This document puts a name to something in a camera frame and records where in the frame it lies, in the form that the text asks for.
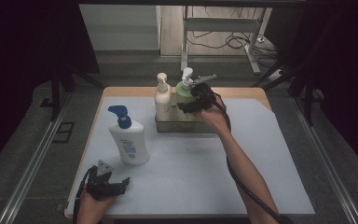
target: green bottle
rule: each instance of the green bottle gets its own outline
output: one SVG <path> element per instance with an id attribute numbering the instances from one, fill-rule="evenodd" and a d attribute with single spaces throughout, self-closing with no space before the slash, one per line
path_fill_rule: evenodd
<path id="1" fill-rule="evenodd" d="M 192 68 L 185 68 L 183 70 L 182 81 L 176 85 L 176 103 L 190 103 L 194 101 L 193 95 L 190 90 L 194 87 L 193 80 L 190 78 L 193 74 Z"/>

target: wall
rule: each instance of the wall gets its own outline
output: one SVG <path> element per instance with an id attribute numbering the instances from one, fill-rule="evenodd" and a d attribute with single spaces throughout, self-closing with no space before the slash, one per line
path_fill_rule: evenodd
<path id="1" fill-rule="evenodd" d="M 79 7 L 94 50 L 159 49 L 160 6 Z"/>

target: black curtain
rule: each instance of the black curtain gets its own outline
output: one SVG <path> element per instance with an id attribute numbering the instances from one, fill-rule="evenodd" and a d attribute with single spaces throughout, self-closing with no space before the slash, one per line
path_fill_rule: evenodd
<path id="1" fill-rule="evenodd" d="M 0 0 L 0 151 L 32 102 L 34 88 L 68 66 L 99 73 L 78 4 Z"/>
<path id="2" fill-rule="evenodd" d="M 322 109 L 358 155 L 358 1 L 344 6 L 316 66 Z"/>

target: gray floor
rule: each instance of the gray floor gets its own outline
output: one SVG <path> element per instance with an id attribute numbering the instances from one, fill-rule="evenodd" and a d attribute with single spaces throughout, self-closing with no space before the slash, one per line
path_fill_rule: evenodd
<path id="1" fill-rule="evenodd" d="M 156 74 L 166 72 L 170 84 L 180 77 L 178 57 L 130 57 L 109 61 L 99 55 L 100 75 L 92 75 L 107 86 L 155 86 Z M 190 58 L 190 66 L 201 76 L 215 73 L 219 78 L 211 86 L 249 87 L 259 77 L 252 74 L 244 58 Z M 76 169 L 85 147 L 102 90 L 74 76 L 76 90 L 70 93 L 69 105 L 62 122 L 74 122 L 66 144 L 51 143 L 32 186 L 15 216 L 14 223 L 71 223 L 63 215 Z M 290 83 L 267 92 L 273 112 L 291 151 L 296 168 L 316 211 L 314 216 L 289 216 L 295 223 L 350 223 L 331 187 L 309 136 L 297 115 L 297 108 L 287 95 Z M 35 149 L 50 125 L 51 109 L 40 107 L 50 97 L 49 83 L 34 90 L 34 102 L 17 131 L 0 155 L 0 215 L 21 178 Z M 325 118 L 318 104 L 312 108 L 314 129 L 328 153 L 339 177 L 358 208 L 358 158 L 345 140 Z M 56 140 L 63 139 L 56 134 Z M 191 220 L 115 220 L 115 223 L 246 223 L 243 218 Z"/>

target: bottle label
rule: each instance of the bottle label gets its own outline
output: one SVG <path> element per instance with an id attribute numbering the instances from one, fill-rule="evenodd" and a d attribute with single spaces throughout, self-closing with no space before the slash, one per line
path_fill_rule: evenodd
<path id="1" fill-rule="evenodd" d="M 123 145 L 124 152 L 127 153 L 131 159 L 135 159 L 136 148 L 134 142 L 126 139 L 120 139 L 120 142 Z"/>
<path id="2" fill-rule="evenodd" d="M 168 113 L 168 112 L 170 112 L 170 109 L 171 109 L 171 104 L 164 105 L 162 107 L 162 113 Z"/>

